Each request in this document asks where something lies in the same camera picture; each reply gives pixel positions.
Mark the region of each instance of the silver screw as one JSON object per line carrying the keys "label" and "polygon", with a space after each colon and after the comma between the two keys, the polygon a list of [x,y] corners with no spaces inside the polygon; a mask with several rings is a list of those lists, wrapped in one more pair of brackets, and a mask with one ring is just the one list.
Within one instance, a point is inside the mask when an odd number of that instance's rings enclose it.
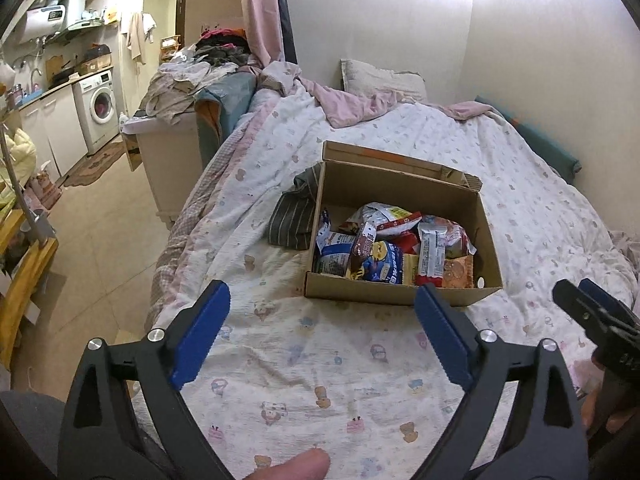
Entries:
{"label": "silver screw", "polygon": [[482,330],[480,332],[480,339],[485,343],[494,343],[498,340],[498,335],[493,330]]}
{"label": "silver screw", "polygon": [[94,338],[91,339],[91,341],[89,341],[89,343],[87,344],[87,348],[89,350],[97,350],[98,348],[100,348],[102,346],[102,339],[99,338]]}
{"label": "silver screw", "polygon": [[543,339],[542,348],[544,348],[547,352],[555,352],[558,349],[558,343],[556,343],[553,339]]}
{"label": "silver screw", "polygon": [[162,339],[164,339],[164,330],[162,330],[161,328],[155,328],[146,335],[146,338],[149,339],[149,341],[153,341],[154,343],[156,341],[162,341]]}

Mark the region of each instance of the washing machine door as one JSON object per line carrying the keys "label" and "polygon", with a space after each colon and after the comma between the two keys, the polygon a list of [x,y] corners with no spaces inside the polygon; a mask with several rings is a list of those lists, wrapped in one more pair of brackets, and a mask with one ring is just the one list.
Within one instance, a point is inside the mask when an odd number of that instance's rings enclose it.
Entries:
{"label": "washing machine door", "polygon": [[91,118],[98,124],[111,121],[116,109],[110,87],[103,86],[94,92],[89,103],[89,111],[91,112]]}

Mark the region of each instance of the gray striped fabric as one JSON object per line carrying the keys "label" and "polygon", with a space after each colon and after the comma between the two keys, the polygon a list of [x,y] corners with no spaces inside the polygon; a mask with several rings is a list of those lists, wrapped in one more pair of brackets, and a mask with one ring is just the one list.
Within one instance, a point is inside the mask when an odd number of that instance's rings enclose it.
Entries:
{"label": "gray striped fabric", "polygon": [[269,224],[267,238],[270,244],[289,249],[306,250],[314,234],[316,197],[321,163],[299,173],[293,187],[285,191],[276,205]]}

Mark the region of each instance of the white pillow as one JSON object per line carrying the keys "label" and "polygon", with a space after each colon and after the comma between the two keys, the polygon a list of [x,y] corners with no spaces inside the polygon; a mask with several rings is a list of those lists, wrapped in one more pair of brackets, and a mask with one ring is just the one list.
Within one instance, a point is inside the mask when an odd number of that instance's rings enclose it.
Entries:
{"label": "white pillow", "polygon": [[344,91],[359,97],[371,97],[375,92],[395,90],[403,99],[427,103],[424,79],[414,72],[394,72],[376,68],[355,59],[341,59]]}

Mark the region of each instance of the brown rug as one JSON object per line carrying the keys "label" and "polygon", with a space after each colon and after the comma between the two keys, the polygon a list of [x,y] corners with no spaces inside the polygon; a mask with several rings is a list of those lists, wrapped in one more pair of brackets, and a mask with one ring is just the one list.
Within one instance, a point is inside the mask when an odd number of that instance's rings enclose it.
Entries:
{"label": "brown rug", "polygon": [[69,187],[93,184],[124,154],[124,151],[124,142],[105,144],[97,153],[87,158],[73,173],[70,173],[64,185]]}

